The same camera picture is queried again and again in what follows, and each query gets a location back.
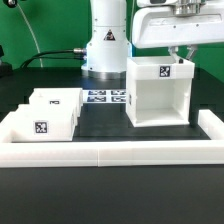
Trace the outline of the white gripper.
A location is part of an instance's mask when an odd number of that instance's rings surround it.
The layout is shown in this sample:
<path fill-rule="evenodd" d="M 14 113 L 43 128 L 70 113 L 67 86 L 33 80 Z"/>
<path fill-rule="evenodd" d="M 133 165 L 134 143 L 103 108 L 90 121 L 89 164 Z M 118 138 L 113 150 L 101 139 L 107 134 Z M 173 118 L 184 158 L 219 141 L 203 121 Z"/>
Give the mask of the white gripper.
<path fill-rule="evenodd" d="M 178 61 L 178 48 L 187 47 L 186 59 L 192 61 L 194 44 L 224 41 L 224 5 L 204 5 L 195 16 L 176 17 L 171 7 L 140 9 L 134 16 L 132 42 L 137 48 L 169 47 L 170 56 Z"/>

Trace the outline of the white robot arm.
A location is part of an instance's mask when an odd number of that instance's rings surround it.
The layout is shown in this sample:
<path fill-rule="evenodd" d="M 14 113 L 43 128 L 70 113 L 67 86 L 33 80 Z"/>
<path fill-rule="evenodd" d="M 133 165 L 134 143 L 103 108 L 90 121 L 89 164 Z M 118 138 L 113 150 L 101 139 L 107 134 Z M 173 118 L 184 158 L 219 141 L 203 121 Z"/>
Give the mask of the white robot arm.
<path fill-rule="evenodd" d="M 126 36 L 126 0 L 90 0 L 92 37 L 82 71 L 101 79 L 120 78 L 134 47 L 189 49 L 224 42 L 224 0 L 135 0 L 131 36 Z"/>

